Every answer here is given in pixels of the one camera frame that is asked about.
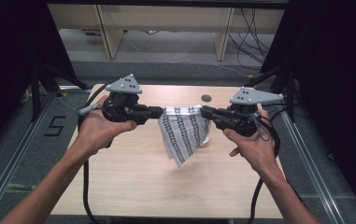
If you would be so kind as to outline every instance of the wooden desk leg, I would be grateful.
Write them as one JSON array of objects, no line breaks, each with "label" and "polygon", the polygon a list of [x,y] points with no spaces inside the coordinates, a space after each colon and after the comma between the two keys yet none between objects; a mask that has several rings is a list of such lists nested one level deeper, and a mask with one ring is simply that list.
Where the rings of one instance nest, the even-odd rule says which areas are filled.
[{"label": "wooden desk leg", "polygon": [[234,16],[234,8],[228,8],[227,13],[226,13],[226,20],[225,20],[225,25],[224,25],[224,33],[214,33],[213,34],[213,41],[215,43],[215,49],[216,49],[216,57],[218,61],[223,61],[224,60],[224,54],[227,48],[227,40],[228,40],[228,34],[230,33],[230,27],[231,24],[233,23],[233,16]]},{"label": "wooden desk leg", "polygon": [[112,23],[113,20],[109,20],[107,18],[107,14],[103,13],[101,5],[94,6],[94,9],[97,14],[96,18],[99,22],[99,29],[102,34],[102,40],[104,42],[107,58],[114,59],[124,31],[115,29],[116,27]]}]

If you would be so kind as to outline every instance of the gray mounting bracket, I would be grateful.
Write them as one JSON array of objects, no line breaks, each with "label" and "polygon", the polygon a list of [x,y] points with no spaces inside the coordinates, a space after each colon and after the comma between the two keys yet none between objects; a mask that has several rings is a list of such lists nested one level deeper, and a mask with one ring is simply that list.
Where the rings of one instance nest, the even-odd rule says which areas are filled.
[{"label": "gray mounting bracket", "polygon": [[256,105],[260,103],[280,101],[282,99],[282,94],[256,91],[253,88],[241,87],[241,89],[231,97],[230,103],[236,105]]},{"label": "gray mounting bracket", "polygon": [[107,84],[105,90],[112,91],[112,92],[133,93],[133,94],[142,93],[142,89],[137,83],[134,74],[131,74],[127,77],[122,77],[113,83]]}]

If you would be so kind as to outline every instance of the patterned fabric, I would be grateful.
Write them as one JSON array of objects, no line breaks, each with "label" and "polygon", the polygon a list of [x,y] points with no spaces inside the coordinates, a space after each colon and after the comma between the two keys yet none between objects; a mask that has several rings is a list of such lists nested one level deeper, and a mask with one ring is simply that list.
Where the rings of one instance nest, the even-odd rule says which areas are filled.
[{"label": "patterned fabric", "polygon": [[178,166],[208,139],[210,122],[201,117],[200,108],[166,107],[158,120],[168,157]]}]

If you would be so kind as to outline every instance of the hand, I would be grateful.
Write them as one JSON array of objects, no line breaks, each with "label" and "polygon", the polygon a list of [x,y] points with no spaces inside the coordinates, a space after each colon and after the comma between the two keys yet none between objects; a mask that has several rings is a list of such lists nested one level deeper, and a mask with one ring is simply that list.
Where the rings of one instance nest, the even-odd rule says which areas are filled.
[{"label": "hand", "polygon": [[[106,99],[107,96],[103,96],[97,103],[102,105]],[[111,122],[103,116],[101,109],[95,109],[83,120],[75,143],[79,142],[80,147],[86,150],[85,154],[89,158],[96,154],[100,148],[109,144],[114,137],[120,133],[129,132],[136,126],[136,123],[130,120]]]},{"label": "hand", "polygon": [[[259,109],[259,111],[261,112],[262,117],[268,118],[268,113],[265,110]],[[242,136],[231,129],[225,129],[224,135],[237,145],[237,147],[230,152],[230,156],[234,157],[240,154],[260,176],[266,175],[270,169],[278,167],[275,158],[273,139],[271,135],[267,133],[266,129],[259,129],[259,131],[251,137]],[[261,135],[268,135],[269,140],[264,141]]]}]

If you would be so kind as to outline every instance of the wooden table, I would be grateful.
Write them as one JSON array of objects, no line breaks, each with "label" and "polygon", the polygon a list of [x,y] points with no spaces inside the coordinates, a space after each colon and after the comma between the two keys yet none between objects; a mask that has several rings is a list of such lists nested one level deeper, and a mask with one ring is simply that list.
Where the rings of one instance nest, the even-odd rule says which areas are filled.
[{"label": "wooden table", "polygon": [[[157,106],[226,107],[238,88],[141,85],[139,103]],[[205,103],[201,96],[212,101]],[[72,140],[77,136],[75,131]],[[89,202],[94,215],[122,217],[249,217],[259,179],[242,157],[231,158],[235,144],[212,124],[210,141],[181,167],[166,154],[157,120],[114,139],[111,148],[90,158]],[[57,203],[54,215],[85,215],[82,169]],[[281,218],[263,187],[256,217]]]}]

